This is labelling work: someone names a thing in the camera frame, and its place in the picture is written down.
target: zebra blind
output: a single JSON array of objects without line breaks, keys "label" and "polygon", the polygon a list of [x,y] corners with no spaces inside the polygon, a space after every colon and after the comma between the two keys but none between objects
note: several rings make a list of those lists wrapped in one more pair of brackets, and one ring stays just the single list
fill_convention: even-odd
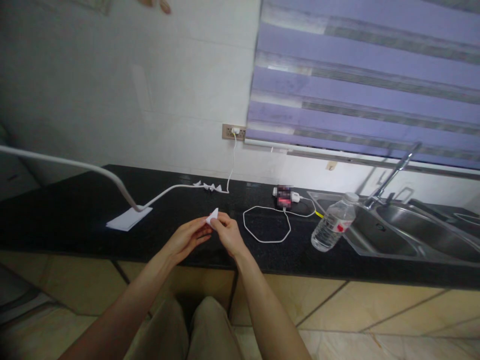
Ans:
[{"label": "zebra blind", "polygon": [[480,169],[480,1],[264,0],[246,137]]}]

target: bottle cap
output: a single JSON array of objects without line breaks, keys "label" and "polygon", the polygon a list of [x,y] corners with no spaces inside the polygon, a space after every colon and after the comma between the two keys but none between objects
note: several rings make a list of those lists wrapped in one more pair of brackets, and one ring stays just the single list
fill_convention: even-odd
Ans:
[{"label": "bottle cap", "polygon": [[346,192],[345,195],[343,195],[343,198],[351,203],[359,202],[359,196],[354,192]]}]

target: water bottle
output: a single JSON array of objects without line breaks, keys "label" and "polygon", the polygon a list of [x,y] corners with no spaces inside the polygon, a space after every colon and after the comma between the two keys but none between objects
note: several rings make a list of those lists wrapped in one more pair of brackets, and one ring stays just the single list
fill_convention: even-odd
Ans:
[{"label": "water bottle", "polygon": [[335,246],[340,237],[355,220],[355,203],[359,196],[347,192],[343,198],[330,205],[323,219],[311,234],[311,244],[321,252],[327,252]]}]

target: wall socket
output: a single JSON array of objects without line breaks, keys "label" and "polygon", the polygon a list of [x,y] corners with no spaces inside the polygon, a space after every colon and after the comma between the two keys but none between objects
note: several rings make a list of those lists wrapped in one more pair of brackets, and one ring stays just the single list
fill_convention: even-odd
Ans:
[{"label": "wall socket", "polygon": [[245,140],[245,131],[247,131],[247,128],[245,126],[237,126],[237,125],[229,125],[229,124],[223,124],[221,127],[221,138],[222,139],[232,139],[234,140],[234,134],[232,133],[233,128],[239,128],[240,133],[237,134],[236,139],[240,141]]}]

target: black countertop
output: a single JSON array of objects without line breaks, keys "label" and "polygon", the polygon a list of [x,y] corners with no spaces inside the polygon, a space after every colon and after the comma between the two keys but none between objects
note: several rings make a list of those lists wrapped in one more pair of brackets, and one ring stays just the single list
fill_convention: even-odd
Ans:
[{"label": "black countertop", "polygon": [[[119,165],[105,168],[123,180],[141,205],[176,184],[202,180],[226,187],[225,179],[213,177]],[[242,214],[255,205],[274,207],[272,188],[236,180],[230,181],[230,194],[176,188],[155,202],[153,210],[130,231],[123,232],[107,228],[106,223],[130,206],[109,179],[87,172],[0,202],[0,248],[147,262],[181,224],[218,207],[238,221],[245,244],[265,273],[480,290],[479,267],[360,256],[344,238],[332,250],[319,252],[310,243],[318,216],[289,215],[291,233],[283,243],[259,243],[245,230]],[[309,198],[307,189],[295,191]],[[292,211],[308,214],[312,203],[294,203]],[[255,209],[245,217],[259,239],[281,239],[288,230],[281,212]],[[235,268],[216,233],[182,265]]]}]

